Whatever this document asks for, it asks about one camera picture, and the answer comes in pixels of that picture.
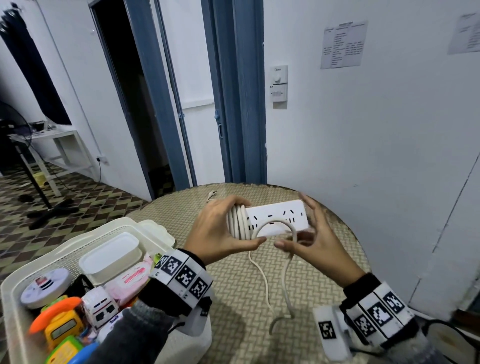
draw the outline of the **wall thermostat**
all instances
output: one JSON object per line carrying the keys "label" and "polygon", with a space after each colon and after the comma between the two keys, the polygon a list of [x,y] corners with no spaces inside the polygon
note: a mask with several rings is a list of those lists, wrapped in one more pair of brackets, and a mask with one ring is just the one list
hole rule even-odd
{"label": "wall thermostat", "polygon": [[270,100],[283,102],[287,100],[288,66],[270,67]]}

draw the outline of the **black curtain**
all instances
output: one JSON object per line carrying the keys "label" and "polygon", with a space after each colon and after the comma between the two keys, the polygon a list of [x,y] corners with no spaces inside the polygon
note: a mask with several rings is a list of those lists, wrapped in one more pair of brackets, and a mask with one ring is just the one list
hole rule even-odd
{"label": "black curtain", "polygon": [[71,125],[19,9],[14,4],[12,6],[1,17],[0,36],[22,70],[45,116],[58,124]]}

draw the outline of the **hand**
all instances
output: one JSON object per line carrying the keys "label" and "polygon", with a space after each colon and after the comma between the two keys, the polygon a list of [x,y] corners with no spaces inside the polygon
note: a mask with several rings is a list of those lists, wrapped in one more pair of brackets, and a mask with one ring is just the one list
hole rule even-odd
{"label": "hand", "polygon": [[193,223],[183,248],[194,253],[205,265],[233,253],[256,250],[266,240],[266,237],[238,240],[228,232],[227,213],[234,205],[250,206],[251,203],[235,195],[207,203]]}
{"label": "hand", "polygon": [[315,233],[299,231],[298,243],[280,240],[275,243],[275,247],[298,255],[342,288],[357,281],[365,272],[348,255],[328,225],[320,204],[305,194],[300,193],[299,196],[313,210],[315,221],[312,221],[312,224],[315,227]]}

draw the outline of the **open doorway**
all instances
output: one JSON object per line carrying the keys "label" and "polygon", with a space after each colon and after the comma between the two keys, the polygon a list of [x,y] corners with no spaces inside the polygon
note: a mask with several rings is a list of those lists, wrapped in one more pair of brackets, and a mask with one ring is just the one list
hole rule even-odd
{"label": "open doorway", "polygon": [[152,198],[168,194],[175,186],[123,0],[91,9]]}

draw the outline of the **coiled cable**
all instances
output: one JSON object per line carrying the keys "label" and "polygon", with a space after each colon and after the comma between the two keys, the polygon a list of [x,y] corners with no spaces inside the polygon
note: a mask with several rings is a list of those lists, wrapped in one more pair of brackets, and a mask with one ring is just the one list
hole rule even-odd
{"label": "coiled cable", "polygon": [[[282,218],[271,218],[268,220],[263,221],[261,224],[258,225],[257,228],[255,228],[253,231],[251,230],[249,223],[248,223],[248,217],[247,217],[247,212],[245,210],[244,205],[235,205],[232,207],[232,209],[227,213],[227,227],[228,231],[230,234],[235,239],[241,239],[241,240],[250,240],[250,239],[255,239],[260,232],[260,230],[267,224],[271,222],[280,222],[284,225],[286,225],[291,231],[292,231],[292,240],[293,242],[297,242],[297,230],[295,227],[288,221],[282,219]],[[288,255],[288,258],[283,265],[282,269],[282,275],[281,275],[281,282],[282,282],[282,292],[283,292],[283,297],[285,299],[285,303],[287,304],[288,312],[289,314],[279,314],[277,315],[272,323],[270,324],[270,328],[268,330],[268,333],[271,335],[273,332],[273,328],[275,324],[282,319],[293,319],[295,318],[295,312],[293,310],[292,304],[290,302],[290,298],[288,297],[288,291],[287,291],[287,285],[285,284],[285,276],[287,275],[287,270],[288,266],[290,265],[290,262],[292,261],[293,254],[290,253]],[[268,295],[268,280],[267,277],[262,270],[262,268],[252,259],[252,252],[248,252],[248,259],[250,262],[258,268],[260,273],[262,274],[265,282],[265,300],[267,303],[268,308],[275,314],[275,310],[273,309],[272,305],[270,304],[270,298]]]}

